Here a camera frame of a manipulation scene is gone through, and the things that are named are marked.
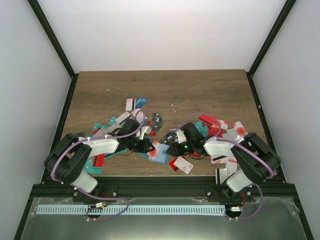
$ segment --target red card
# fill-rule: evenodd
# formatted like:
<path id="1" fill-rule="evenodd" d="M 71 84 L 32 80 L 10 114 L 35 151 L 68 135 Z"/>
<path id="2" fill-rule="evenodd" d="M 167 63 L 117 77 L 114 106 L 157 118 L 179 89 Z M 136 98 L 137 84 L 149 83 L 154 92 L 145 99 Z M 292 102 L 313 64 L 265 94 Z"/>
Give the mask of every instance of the red card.
<path id="1" fill-rule="evenodd" d="M 207 128 L 208 128 L 208 134 L 210 136 L 211 135 L 215 136 L 217 134 L 217 132 L 219 131 L 219 128 L 216 128 L 216 127 L 207 126 Z M 217 137 L 222 138 L 222 134 L 224 134 L 224 133 L 225 133 L 224 130 L 221 129 L 221 131 Z"/>
<path id="2" fill-rule="evenodd" d="M 207 125 L 208 127 L 212 127 L 212 126 L 215 124 L 215 122 L 216 122 L 216 120 L 214 120 L 213 117 L 210 117 L 210 116 L 208 116 L 208 115 L 201 114 L 200 117 L 199 117 L 199 120 L 200 120 L 203 124 Z"/>
<path id="3" fill-rule="evenodd" d="M 193 156 L 193 157 L 196 157 L 196 158 L 200 158 L 200 157 L 201 157 L 201 154 L 198 154 L 198 153 L 196 153 L 196 152 L 190 153 L 189 155 L 190 155 L 190 156 Z"/>
<path id="4" fill-rule="evenodd" d="M 175 161 L 178 159 L 178 157 L 176 157 L 175 159 L 173 159 L 171 162 L 169 162 L 170 167 L 173 169 L 173 171 L 178 171 L 179 168 L 174 164 Z"/>
<path id="5" fill-rule="evenodd" d="M 100 167 L 102 168 L 104 166 L 105 162 L 105 155 L 100 154 L 93 157 L 92 167 Z"/>
<path id="6" fill-rule="evenodd" d="M 99 127 L 98 129 L 94 130 L 94 131 L 93 131 L 93 134 L 96 134 L 96 133 L 100 130 L 100 128 L 101 128 L 101 127 Z"/>

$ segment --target playing card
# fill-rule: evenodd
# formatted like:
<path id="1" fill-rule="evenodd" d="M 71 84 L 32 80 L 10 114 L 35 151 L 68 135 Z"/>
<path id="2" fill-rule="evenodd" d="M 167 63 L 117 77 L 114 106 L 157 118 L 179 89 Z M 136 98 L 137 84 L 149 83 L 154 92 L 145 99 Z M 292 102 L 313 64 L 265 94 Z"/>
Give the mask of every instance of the playing card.
<path id="1" fill-rule="evenodd" d="M 140 108 L 137 108 L 136 110 L 132 111 L 131 113 L 135 117 L 135 119 L 137 120 L 138 123 L 141 123 L 144 120 L 144 114 L 142 113 L 142 111 L 140 111 Z"/>
<path id="2" fill-rule="evenodd" d="M 177 138 L 178 138 L 178 136 L 177 136 L 176 132 L 171 130 L 163 138 L 161 138 L 160 143 L 169 145 L 171 143 L 174 143 Z"/>
<path id="3" fill-rule="evenodd" d="M 135 98 L 128 98 L 125 104 L 126 111 L 133 111 L 136 109 L 136 99 Z"/>
<path id="4" fill-rule="evenodd" d="M 170 167 L 173 169 L 173 171 L 178 171 L 179 168 L 175 165 L 175 162 L 178 158 L 176 157 L 175 159 L 173 159 L 171 162 L 169 162 Z"/>
<path id="5" fill-rule="evenodd" d="M 181 156 L 176 159 L 174 165 L 186 174 L 189 174 L 191 169 L 194 167 L 190 162 L 188 162 Z"/>
<path id="6" fill-rule="evenodd" d="M 113 125 L 113 124 L 116 124 L 116 123 L 117 123 L 116 119 L 117 119 L 117 118 L 116 118 L 115 116 L 111 117 L 111 119 L 110 119 L 110 121 L 109 121 L 109 125 L 111 126 L 111 125 Z"/>
<path id="7" fill-rule="evenodd" d="M 224 129 L 224 130 L 227 130 L 227 129 L 228 129 L 228 122 L 227 122 L 227 121 L 222 121 L 222 120 L 219 120 L 219 119 L 217 119 L 217 121 L 220 123 L 220 126 L 221 126 L 222 129 Z M 218 125 L 217 122 L 215 122 L 215 123 L 212 125 L 212 127 L 214 127 L 214 128 L 219 128 L 219 125 Z"/>
<path id="8" fill-rule="evenodd" d="M 153 126 L 162 126 L 162 113 L 152 113 L 152 125 Z"/>
<path id="9" fill-rule="evenodd" d="M 141 109 L 148 100 L 145 97 L 139 97 L 135 102 L 135 108 Z"/>
<path id="10" fill-rule="evenodd" d="M 225 168 L 226 168 L 226 174 L 228 177 L 230 177 L 232 174 L 234 174 L 237 171 L 237 162 L 234 162 L 234 159 L 232 159 L 231 161 L 228 160 L 225 163 Z"/>
<path id="11" fill-rule="evenodd" d="M 212 155 L 210 156 L 212 164 L 226 164 L 228 157 L 221 155 Z"/>
<path id="12" fill-rule="evenodd" d="M 101 127 L 99 131 L 97 131 L 93 137 L 98 138 L 98 137 L 104 137 L 107 133 L 109 133 L 109 128 Z"/>
<path id="13" fill-rule="evenodd" d="M 232 127 L 235 129 L 236 133 L 240 136 L 244 136 L 248 134 L 244 126 L 239 121 L 232 123 Z"/>
<path id="14" fill-rule="evenodd" d="M 148 152 L 147 155 L 154 159 L 159 152 L 161 144 L 157 140 L 154 139 L 152 142 L 152 145 L 155 147 L 155 150 Z"/>
<path id="15" fill-rule="evenodd" d="M 126 121 L 127 119 L 129 119 L 129 118 L 131 118 L 131 115 L 130 115 L 130 113 L 128 113 L 128 112 L 126 111 L 126 112 L 124 112 L 123 114 L 121 114 L 118 118 L 116 118 L 115 121 L 116 121 L 118 124 L 122 125 L 122 124 L 124 124 L 125 121 Z"/>

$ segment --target purple cable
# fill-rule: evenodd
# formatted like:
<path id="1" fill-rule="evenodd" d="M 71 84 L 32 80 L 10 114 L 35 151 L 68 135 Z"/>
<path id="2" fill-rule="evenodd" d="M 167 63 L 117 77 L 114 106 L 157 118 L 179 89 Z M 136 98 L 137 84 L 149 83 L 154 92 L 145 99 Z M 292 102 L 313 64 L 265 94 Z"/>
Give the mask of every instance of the purple cable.
<path id="1" fill-rule="evenodd" d="M 186 119 L 184 119 L 184 120 L 180 123 L 180 125 L 175 129 L 175 131 L 179 130 L 179 129 L 181 128 L 181 126 L 182 126 L 188 119 L 192 118 L 193 116 L 197 116 L 197 115 L 206 115 L 206 116 L 212 118 L 213 120 L 215 120 L 215 122 L 216 122 L 216 123 L 218 124 L 218 126 L 219 126 L 219 130 L 218 130 L 218 132 L 217 132 L 214 136 L 216 137 L 216 136 L 218 136 L 218 135 L 220 134 L 220 132 L 221 132 L 221 130 L 222 130 L 222 129 L 221 129 L 221 124 L 220 124 L 220 122 L 219 122 L 214 116 L 212 116 L 212 115 L 210 115 L 210 114 L 207 114 L 207 113 L 202 113 L 202 112 L 197 112 L 197 113 L 191 114 L 190 116 L 186 117 Z"/>
<path id="2" fill-rule="evenodd" d="M 263 194 L 262 194 L 261 188 L 259 187 L 258 184 L 255 184 L 255 183 L 254 183 L 253 185 L 255 185 L 255 186 L 258 188 L 259 193 L 260 193 L 260 204 L 259 204 L 259 207 L 257 208 L 256 211 L 254 211 L 254 213 L 250 214 L 249 216 L 245 216 L 245 217 L 238 218 L 238 220 L 246 220 L 246 219 L 249 219 L 249 218 L 253 217 L 254 215 L 256 215 L 256 214 L 260 211 L 260 209 L 261 209 L 261 207 L 262 207 L 262 203 L 264 202 L 264 198 L 263 198 Z"/>
<path id="3" fill-rule="evenodd" d="M 143 124 L 144 124 L 144 122 L 145 122 L 145 120 L 146 120 L 146 114 L 145 114 L 145 112 L 142 111 L 141 109 L 136 113 L 136 116 L 138 115 L 139 112 L 142 112 L 142 114 L 143 114 L 143 121 L 140 123 L 140 126 L 139 126 L 136 130 L 134 130 L 133 132 L 131 132 L 131 133 L 129 133 L 129 134 L 123 135 L 123 136 L 108 136 L 107 138 L 108 138 L 108 139 L 122 139 L 122 138 L 129 137 L 129 136 L 135 134 L 136 132 L 138 132 L 138 131 L 142 128 L 142 126 L 143 126 Z M 90 139 L 90 140 L 103 140 L 103 139 L 106 139 L 106 137 L 100 136 L 100 137 L 92 137 L 92 138 L 89 138 L 89 139 Z M 62 161 L 62 159 L 66 156 L 66 154 L 67 154 L 71 149 L 73 149 L 75 146 L 77 146 L 77 145 L 79 145 L 79 144 L 81 144 L 81 143 L 87 142 L 87 141 L 88 141 L 88 139 L 85 138 L 85 139 L 82 139 L 82 140 L 79 140 L 79 141 L 75 142 L 74 144 L 72 144 L 71 146 L 69 146 L 69 147 L 59 156 L 59 158 L 58 158 L 58 160 L 56 161 L 55 165 L 53 166 L 53 169 L 52 169 L 51 174 L 50 174 L 50 176 L 51 176 L 51 178 L 52 178 L 53 181 L 56 181 L 56 182 L 59 182 L 59 181 L 60 181 L 59 179 L 57 179 L 57 178 L 55 177 L 55 173 L 56 173 L 56 170 L 57 170 L 58 165 L 60 164 L 60 162 Z"/>
<path id="4" fill-rule="evenodd" d="M 86 191 L 82 190 L 81 188 L 78 188 L 78 190 L 79 190 L 80 192 L 82 192 L 84 195 L 87 195 L 88 197 L 90 197 L 90 198 L 92 198 L 92 199 L 107 200 L 107 201 L 109 201 L 109 200 L 126 200 L 126 201 L 128 202 L 128 204 L 126 205 L 126 207 L 125 207 L 122 211 L 120 211 L 120 212 L 118 212 L 117 214 L 112 215 L 112 216 L 108 216 L 108 217 L 98 217 L 98 218 L 96 218 L 96 220 L 98 220 L 98 221 L 100 221 L 100 220 L 107 220 L 107 219 L 113 219 L 113 218 L 115 218 L 115 217 L 118 217 L 118 216 L 120 216 L 121 214 L 123 214 L 125 211 L 127 211 L 127 209 L 129 208 L 129 201 L 128 201 L 127 199 L 125 199 L 125 198 L 120 198 L 120 197 L 117 197 L 117 198 L 113 198 L 113 197 L 112 197 L 112 198 L 108 198 L 108 197 L 93 196 L 93 195 L 91 195 L 90 193 L 87 193 Z M 95 210 L 95 209 L 100 209 L 100 208 L 94 207 L 94 208 L 88 209 L 88 211 L 85 213 L 85 216 L 86 216 L 87 219 L 89 219 L 88 214 L 89 214 L 91 211 Z"/>

